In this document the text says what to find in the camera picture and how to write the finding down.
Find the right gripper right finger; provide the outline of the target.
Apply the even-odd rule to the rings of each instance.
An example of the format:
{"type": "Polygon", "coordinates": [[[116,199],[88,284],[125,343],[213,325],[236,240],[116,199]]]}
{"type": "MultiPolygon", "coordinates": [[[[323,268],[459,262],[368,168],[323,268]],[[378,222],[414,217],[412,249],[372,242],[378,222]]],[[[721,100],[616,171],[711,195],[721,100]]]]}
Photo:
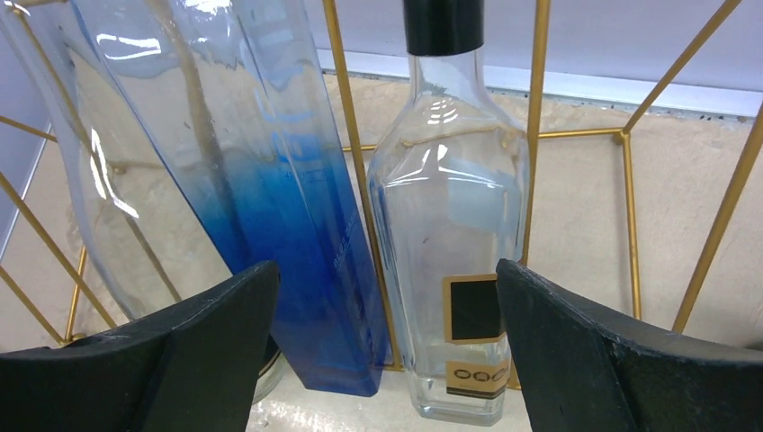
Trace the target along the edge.
{"type": "Polygon", "coordinates": [[[533,430],[761,430],[758,350],[653,326],[514,261],[497,275],[533,430]]]}

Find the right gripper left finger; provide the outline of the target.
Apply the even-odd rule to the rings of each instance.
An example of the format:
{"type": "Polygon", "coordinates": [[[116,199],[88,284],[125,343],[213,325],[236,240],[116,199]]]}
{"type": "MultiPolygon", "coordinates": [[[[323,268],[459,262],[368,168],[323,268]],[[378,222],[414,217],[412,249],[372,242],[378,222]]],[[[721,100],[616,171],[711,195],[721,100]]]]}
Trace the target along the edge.
{"type": "Polygon", "coordinates": [[[2,354],[2,430],[244,430],[279,284],[265,261],[68,346],[2,354]]]}

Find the clear bottle dark label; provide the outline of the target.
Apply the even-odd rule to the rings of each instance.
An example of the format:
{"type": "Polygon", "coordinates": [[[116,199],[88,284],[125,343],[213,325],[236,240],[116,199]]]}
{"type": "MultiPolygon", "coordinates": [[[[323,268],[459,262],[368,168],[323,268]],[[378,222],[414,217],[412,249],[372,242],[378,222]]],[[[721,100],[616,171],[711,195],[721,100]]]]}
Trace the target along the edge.
{"type": "Polygon", "coordinates": [[[252,1],[4,1],[49,110],[83,245],[135,320],[267,260],[287,167],[252,1]]]}

